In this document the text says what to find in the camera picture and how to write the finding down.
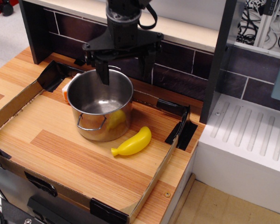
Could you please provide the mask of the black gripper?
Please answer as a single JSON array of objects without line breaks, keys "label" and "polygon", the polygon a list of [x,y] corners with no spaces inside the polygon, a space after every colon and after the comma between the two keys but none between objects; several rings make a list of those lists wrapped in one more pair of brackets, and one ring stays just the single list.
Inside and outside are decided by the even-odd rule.
[{"label": "black gripper", "polygon": [[108,61],[136,57],[140,73],[148,78],[156,55],[161,50],[162,33],[138,28],[138,21],[119,21],[108,18],[106,31],[83,44],[85,62],[95,66],[102,84],[109,85]]}]

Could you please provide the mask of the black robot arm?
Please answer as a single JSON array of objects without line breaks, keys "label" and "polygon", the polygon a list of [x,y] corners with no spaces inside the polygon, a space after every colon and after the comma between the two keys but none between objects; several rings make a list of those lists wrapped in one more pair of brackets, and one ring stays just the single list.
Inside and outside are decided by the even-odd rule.
[{"label": "black robot arm", "polygon": [[[154,24],[141,25],[142,10],[153,17]],[[85,62],[96,69],[102,84],[109,84],[109,61],[136,57],[142,76],[148,76],[161,51],[162,33],[154,32],[158,16],[148,0],[108,0],[107,29],[99,37],[86,42],[82,48]]]}]

